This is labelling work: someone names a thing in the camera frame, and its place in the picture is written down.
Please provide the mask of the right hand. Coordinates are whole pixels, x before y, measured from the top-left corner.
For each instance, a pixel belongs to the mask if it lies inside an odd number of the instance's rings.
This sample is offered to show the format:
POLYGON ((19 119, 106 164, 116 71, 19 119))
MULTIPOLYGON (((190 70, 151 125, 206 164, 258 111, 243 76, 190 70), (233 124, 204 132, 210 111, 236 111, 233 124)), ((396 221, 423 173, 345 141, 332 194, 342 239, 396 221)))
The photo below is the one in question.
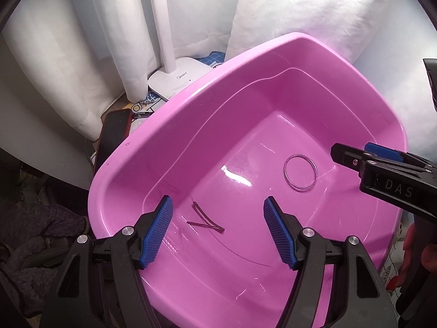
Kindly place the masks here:
POLYGON ((404 259, 398 270, 398 275, 393 276, 386 286, 387 291, 393 292, 396 288, 402 287, 408 281, 409 274, 413 270, 413 264, 417 262, 417 257, 421 259, 421 265, 429 272, 436 273, 436 244, 428 244, 420 254, 414 250, 418 239, 419 231, 415 228, 415 223, 408 228, 407 235, 403 244, 404 259))

